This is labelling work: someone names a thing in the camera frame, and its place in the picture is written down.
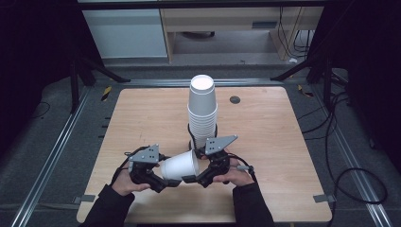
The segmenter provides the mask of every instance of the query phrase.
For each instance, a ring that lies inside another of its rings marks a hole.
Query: wooden tabletop
[[[254,166],[263,197],[276,222],[328,221],[327,202],[305,145],[287,92],[281,87],[218,87],[218,136],[237,134],[228,149]],[[239,96],[240,102],[230,102]],[[85,195],[97,195],[110,183],[124,152],[159,144],[160,153],[174,156],[188,151],[187,100],[189,88],[125,89],[96,159]],[[200,172],[208,161],[200,161]],[[162,176],[159,168],[154,168]],[[188,223],[235,222],[232,184],[181,183],[160,194],[134,193],[127,222]],[[93,203],[83,201],[78,221],[83,222]]]

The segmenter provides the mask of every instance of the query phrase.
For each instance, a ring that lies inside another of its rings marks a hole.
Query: aluminum rail
[[[199,9],[199,8],[279,8],[279,7],[324,7],[349,0],[193,0],[193,1],[140,1],[140,2],[94,2],[58,4],[81,10],[104,9]]]
[[[320,104],[323,106],[323,101],[322,101],[322,93],[320,90],[318,90],[315,86],[312,86],[312,89],[315,94],[319,94],[317,96]],[[328,112],[325,108],[323,108],[324,114],[328,116]],[[335,140],[337,145],[340,147],[340,152],[342,154],[342,157],[344,158],[345,163],[347,164],[348,167],[358,167],[362,168],[361,164],[357,160],[357,157],[354,155],[353,151],[351,150],[350,146],[348,145],[347,140],[345,139],[343,133],[341,132],[340,127],[333,127],[334,129],[334,135],[335,135]],[[377,194],[375,193],[375,189],[372,187],[372,184],[370,183],[367,175],[364,172],[361,171],[354,171],[351,172],[351,176],[354,179],[354,182],[357,186],[357,189],[359,191],[360,196],[365,200],[365,201],[378,201],[379,198]],[[384,210],[383,205],[381,204],[366,204],[369,213],[372,216],[372,219],[375,222],[375,225],[377,227],[392,227],[392,222],[389,219],[389,216],[387,215],[386,211]]]
[[[56,141],[55,146],[52,148],[44,166],[42,167],[41,172],[39,173],[38,178],[30,189],[24,203],[18,209],[17,214],[12,221],[11,226],[26,226],[30,216],[33,213],[36,205],[38,204],[39,198],[44,192],[44,188],[57,164],[59,158],[62,154],[62,151],[71,135],[73,128],[75,127],[77,120],[82,112],[82,109],[86,103],[87,96],[91,91],[90,87],[84,87],[82,91],[82,95],[80,97],[80,104],[78,105],[77,110],[70,114],[67,122],[64,125],[64,128],[61,131],[59,138]]]
[[[131,82],[121,83],[121,86],[132,87],[188,87],[191,79],[132,79]],[[216,86],[262,86],[283,85],[283,81],[270,79],[214,79]]]

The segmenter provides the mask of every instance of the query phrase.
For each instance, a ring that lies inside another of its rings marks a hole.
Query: black sleeve
[[[241,227],[271,227],[274,221],[257,183],[233,189],[236,225]]]
[[[105,185],[86,220],[80,227],[119,227],[124,226],[124,220],[132,202],[133,194],[120,196],[110,186]]]

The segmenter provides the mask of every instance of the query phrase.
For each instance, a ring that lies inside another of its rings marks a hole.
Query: stack of paper cups
[[[215,83],[206,75],[197,75],[191,79],[188,100],[189,130],[195,141],[194,149],[205,146],[206,138],[215,137],[218,119]]]

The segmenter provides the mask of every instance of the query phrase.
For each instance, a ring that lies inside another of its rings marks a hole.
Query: robotic hand
[[[160,161],[166,160],[163,154],[159,153],[159,145],[150,147],[141,147],[133,153],[126,152],[128,156],[129,173],[131,180],[134,183],[148,183],[150,189],[160,193],[166,187],[176,187],[181,181],[164,180],[158,177],[153,172],[153,168],[158,165]]]
[[[215,176],[226,174],[230,169],[230,156],[224,149],[233,143],[236,138],[238,138],[237,135],[207,138],[205,147],[196,150],[196,152],[200,156],[206,156],[209,159],[209,166],[198,177],[183,178],[183,181],[186,183],[199,183],[206,188],[213,182]]]

